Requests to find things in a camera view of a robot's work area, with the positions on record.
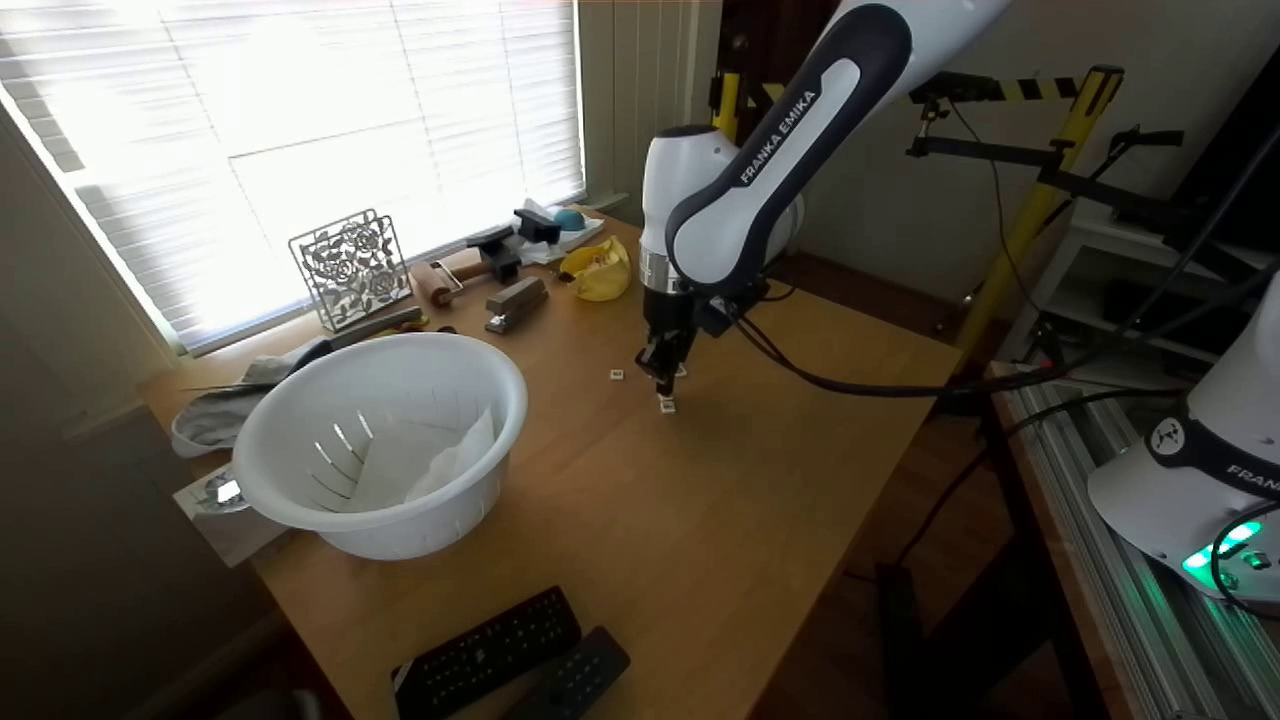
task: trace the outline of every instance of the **wall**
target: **wall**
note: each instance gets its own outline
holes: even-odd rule
[[[588,194],[639,222],[647,138],[709,121],[719,0],[581,0]]]
[[[172,351],[5,112],[0,217],[5,710],[158,707],[267,601],[170,500],[189,467],[136,395]]]
[[[1275,40],[1275,0],[1012,0],[952,67],[1079,75],[1088,63],[1121,63],[1130,75],[1091,134],[1091,150],[1117,129],[1186,129],[1189,146],[1130,155],[1109,174],[1121,188],[1173,191]],[[1041,146],[1060,114],[1060,103],[969,112],[984,138]],[[994,174],[980,160],[910,160],[912,132],[916,109],[896,99],[836,150],[807,191],[804,246],[961,301],[996,251]],[[1005,171],[1007,217],[1028,182],[1028,171]]]

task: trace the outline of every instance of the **green light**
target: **green light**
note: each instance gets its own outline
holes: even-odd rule
[[[1264,573],[1264,568],[1274,568],[1274,554],[1269,554],[1269,553],[1247,553],[1244,562],[1247,562],[1252,573]]]
[[[1186,573],[1208,568],[1208,553],[1186,561]]]
[[[1238,524],[1238,526],[1223,534],[1223,543],[1221,543],[1217,554],[1233,554],[1241,543],[1256,541],[1259,533],[1264,533],[1264,518]],[[1204,543],[1200,553],[1192,553],[1192,554],[1186,561],[1186,573],[1189,573],[1195,584],[1204,584],[1204,587],[1214,587],[1208,561],[1214,561],[1214,543]]]

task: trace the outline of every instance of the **black cable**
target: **black cable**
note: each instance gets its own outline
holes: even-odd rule
[[[783,283],[779,290],[759,297],[759,305],[779,305],[779,301],[792,301],[792,297],[797,297],[797,283]]]
[[[1227,208],[1238,204],[1238,194],[1247,188],[1247,179],[1274,155],[1275,144],[1280,144],[1280,129],[1252,150],[1247,168],[1233,179],[1227,194],[1214,208],[1208,222],[1200,222],[1200,232],[1189,243],[1189,251],[1176,254],[1176,265],[1155,280],[1155,288],[1144,297],[1144,305],[1124,322],[1117,322],[1109,335],[1100,335],[1088,351],[1079,351],[1067,365],[1041,369],[1041,370],[996,374],[996,378],[973,378],[973,382],[849,382],[849,378],[834,378],[834,374],[817,374],[817,370],[802,369],[748,315],[740,315],[738,329],[752,340],[752,347],[759,347],[769,360],[778,360],[792,374],[802,374],[802,378],[807,378],[807,382],[817,382],[823,391],[840,391],[840,395],[996,395],[996,391],[1017,391],[1017,386],[1028,386],[1028,382],[1066,378],[1078,369],[1084,369],[1084,365],[1109,355],[1111,347],[1121,347],[1130,340],[1130,333],[1144,322],[1144,315],[1162,305],[1162,297],[1173,290],[1173,283],[1189,270],[1195,251],[1214,238],[1217,222],[1227,217]],[[1275,270],[1280,270],[1280,254],[1274,265],[1264,265],[1252,280],[1233,283],[1221,301],[1200,305],[1200,308],[1192,308],[1192,313],[1186,313],[1186,315],[1176,315],[1176,319],[1170,319],[1162,329],[1135,333],[1132,340],[1164,335],[1173,329],[1186,329],[1186,322],[1200,319],[1214,308],[1238,305],[1256,283],[1274,280]]]
[[[1259,509],[1244,512],[1244,515],[1227,518],[1227,524],[1214,534],[1214,546],[1208,546],[1214,587],[1223,595],[1227,609],[1247,612],[1247,616],[1259,616],[1259,621],[1280,621],[1280,612],[1259,609],[1259,603],[1247,603],[1247,601],[1241,601],[1241,595],[1227,587],[1227,581],[1223,581],[1223,541],[1233,534],[1233,526],[1269,515],[1274,509],[1280,509],[1280,502],[1259,502]]]
[[[969,124],[969,114],[961,112],[961,103],[952,103],[952,114],[958,114],[961,129],[973,134],[973,144],[984,144],[984,138],[976,134],[976,129]],[[996,243],[999,243],[999,254],[1005,254],[1005,265],[1007,265],[1007,274],[1012,274],[1012,283],[1017,283],[1017,297],[1019,297],[1024,305],[1032,305],[1038,313],[1044,313],[1041,301],[1032,297],[1032,283],[1028,283],[1024,267],[1017,265],[1017,254],[1012,254],[1012,246],[1007,246],[1007,227],[1005,227],[1007,217],[1005,217],[999,165],[989,160],[989,171],[994,171]]]
[[[1032,422],[1041,422],[1041,419],[1048,419],[1048,416],[1055,416],[1055,412],[1073,412],[1073,406],[1084,406],[1084,404],[1100,404],[1100,398],[1117,398],[1117,395],[1182,395],[1182,386],[1170,386],[1170,391],[1162,391],[1162,386],[1111,386],[1111,391],[1091,391],[1091,395],[1073,395],[1073,398],[1066,398],[1066,404],[1052,404],[1052,406],[1041,406],[1041,412],[1032,412],[1032,416],[1024,416],[1024,419],[1017,419],[1007,430],[1005,430],[1005,442],[1017,434],[1017,430],[1024,430],[1024,429],[1032,429]],[[936,524],[936,515],[944,512],[944,502],[973,481],[973,472],[976,467],[984,467],[989,461],[994,461],[994,442],[984,442],[952,481],[950,481],[950,487],[934,500],[934,509],[923,512],[923,518],[922,518],[922,526],[910,534],[910,543],[896,553],[896,568],[916,553],[916,543],[929,534],[929,526]]]

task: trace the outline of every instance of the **white machine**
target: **white machine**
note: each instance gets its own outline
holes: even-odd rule
[[[1280,603],[1280,280],[1186,406],[1103,465],[1088,497],[1200,592],[1221,595],[1221,573],[1233,595]]]

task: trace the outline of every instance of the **yellow bar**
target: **yellow bar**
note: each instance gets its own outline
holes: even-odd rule
[[[719,109],[711,114],[711,129],[719,134],[730,134],[738,144],[738,92],[740,92],[740,75],[738,71],[719,71]]]
[[[1091,124],[1109,112],[1109,103],[1117,99],[1121,92],[1121,78],[1124,71],[1121,67],[1088,67],[1084,82],[1079,82],[1079,95],[1055,134],[1055,144],[1066,146],[1066,171],[1073,171]],[[1007,227],[1007,254],[1019,265],[1038,237],[1041,237],[1041,222],[1048,220],[1048,213],[1060,204],[1060,188],[1052,182],[1038,182],[1032,194],[1024,201],[1017,222]],[[973,355],[973,347],[989,335],[1005,297],[1007,297],[1007,283],[1012,283],[1012,259],[1005,259],[1005,251],[996,251],[996,259],[989,265],[989,274],[984,283],[976,288],[976,301],[958,333],[958,347],[961,347],[961,360]]]

